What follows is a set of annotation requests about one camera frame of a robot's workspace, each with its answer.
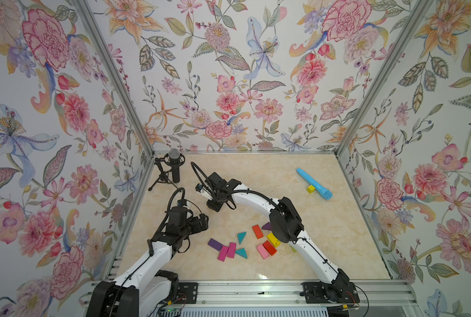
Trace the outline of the purple rectangular block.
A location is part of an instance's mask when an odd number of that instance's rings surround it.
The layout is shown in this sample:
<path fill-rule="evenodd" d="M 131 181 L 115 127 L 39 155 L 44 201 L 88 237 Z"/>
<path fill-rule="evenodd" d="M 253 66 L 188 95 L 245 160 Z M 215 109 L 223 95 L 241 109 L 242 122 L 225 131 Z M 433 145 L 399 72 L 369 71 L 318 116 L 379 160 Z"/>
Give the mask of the purple rectangular block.
<path fill-rule="evenodd" d="M 223 245 L 215 239 L 210 239 L 208 241 L 208 245 L 218 252 L 221 251 L 221 249 L 223 248 Z"/>

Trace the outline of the magenta rectangular block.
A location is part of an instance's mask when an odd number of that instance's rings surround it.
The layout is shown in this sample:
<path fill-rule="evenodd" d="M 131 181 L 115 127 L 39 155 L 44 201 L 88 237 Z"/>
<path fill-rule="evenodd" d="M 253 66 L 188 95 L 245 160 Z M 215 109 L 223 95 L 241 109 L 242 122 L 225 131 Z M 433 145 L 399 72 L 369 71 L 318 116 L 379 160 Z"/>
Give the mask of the magenta rectangular block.
<path fill-rule="evenodd" d="M 227 246 L 222 246 L 219 254 L 218 254 L 218 260 L 221 262 L 224 262 L 225 259 L 227 258 L 229 248 Z"/>
<path fill-rule="evenodd" d="M 228 252 L 227 252 L 227 257 L 228 258 L 234 258 L 235 257 L 235 251 L 236 251 L 236 243 L 230 243 L 228 246 Z"/>

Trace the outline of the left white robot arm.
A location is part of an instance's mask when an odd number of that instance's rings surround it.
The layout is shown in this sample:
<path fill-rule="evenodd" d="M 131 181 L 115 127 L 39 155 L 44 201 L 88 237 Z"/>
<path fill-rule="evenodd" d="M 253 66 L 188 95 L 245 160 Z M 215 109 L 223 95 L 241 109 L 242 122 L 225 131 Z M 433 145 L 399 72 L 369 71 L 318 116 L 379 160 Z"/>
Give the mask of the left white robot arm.
<path fill-rule="evenodd" d="M 206 231 L 209 217 L 193 215 L 185 206 L 169 207 L 148 250 L 122 275 L 94 289 L 87 316 L 148 316 L 161 303 L 177 298 L 177 273 L 162 268 L 180 252 L 190 236 Z"/>

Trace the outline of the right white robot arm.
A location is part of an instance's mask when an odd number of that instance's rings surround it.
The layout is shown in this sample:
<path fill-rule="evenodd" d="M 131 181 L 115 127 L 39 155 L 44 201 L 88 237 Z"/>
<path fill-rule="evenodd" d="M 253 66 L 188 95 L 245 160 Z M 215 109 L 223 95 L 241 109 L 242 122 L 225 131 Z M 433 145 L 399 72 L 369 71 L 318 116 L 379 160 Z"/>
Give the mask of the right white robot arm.
<path fill-rule="evenodd" d="M 212 173 L 206 180 L 200 181 L 195 190 L 208 199 L 207 206 L 216 212 L 220 211 L 224 204 L 231 208 L 242 204 L 267 216 L 273 235 L 281 243 L 293 246 L 314 270 L 319 278 L 315 286 L 327 301 L 341 302 L 351 291 L 353 284 L 350 278 L 317 248 L 289 198 L 270 198 L 249 189 L 238 180 L 231 179 L 227 182 L 217 173 Z"/>

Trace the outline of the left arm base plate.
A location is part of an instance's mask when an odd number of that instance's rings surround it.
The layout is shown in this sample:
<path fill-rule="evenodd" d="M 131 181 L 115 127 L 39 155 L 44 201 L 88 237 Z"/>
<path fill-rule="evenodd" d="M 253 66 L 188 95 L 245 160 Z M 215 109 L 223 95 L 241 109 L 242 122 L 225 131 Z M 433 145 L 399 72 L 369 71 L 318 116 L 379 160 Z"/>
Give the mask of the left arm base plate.
<path fill-rule="evenodd" d="M 197 303 L 197 296 L 199 294 L 199 284 L 196 282 L 173 282 L 170 290 L 166 293 L 159 303 L 161 305 L 168 303 L 179 305 L 190 305 Z"/>

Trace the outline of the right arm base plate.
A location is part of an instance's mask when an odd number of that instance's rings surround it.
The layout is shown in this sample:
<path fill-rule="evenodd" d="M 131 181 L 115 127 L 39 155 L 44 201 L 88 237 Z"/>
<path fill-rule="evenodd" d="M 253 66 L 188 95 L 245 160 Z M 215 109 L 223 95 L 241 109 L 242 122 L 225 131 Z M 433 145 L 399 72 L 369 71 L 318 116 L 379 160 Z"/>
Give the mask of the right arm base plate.
<path fill-rule="evenodd" d="M 358 292 L 352 282 L 340 289 L 321 282 L 303 282 L 300 295 L 308 304 L 353 305 L 360 302 Z"/>

